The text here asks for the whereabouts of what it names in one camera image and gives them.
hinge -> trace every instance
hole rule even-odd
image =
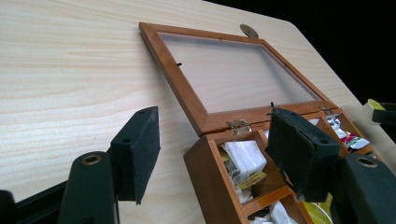
[[[320,108],[321,110],[323,110],[324,113],[325,113],[327,116],[334,115],[334,112],[332,111],[332,109],[330,109],[330,108],[327,107],[326,105],[320,106],[319,108]]]
[[[227,121],[228,126],[233,130],[233,134],[250,133],[251,128],[244,119]]]

transparent lid panel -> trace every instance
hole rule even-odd
[[[160,34],[207,113],[317,100],[264,45]]]

light wooden table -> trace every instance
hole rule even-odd
[[[67,179],[73,160],[109,148],[139,109],[160,111],[160,156],[142,205],[121,223],[205,223],[183,154],[198,139],[151,57],[140,21],[243,35],[252,26],[355,120],[396,171],[395,144],[287,21],[198,0],[1,1],[0,189],[18,202]]]

open box lid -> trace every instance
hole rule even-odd
[[[228,121],[269,121],[272,102],[301,115],[337,108],[263,39],[146,22],[139,28],[199,136],[230,129]]]

black background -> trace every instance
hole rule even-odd
[[[293,23],[364,105],[396,103],[396,10],[390,0],[208,0]],[[396,142],[396,126],[381,124]]]

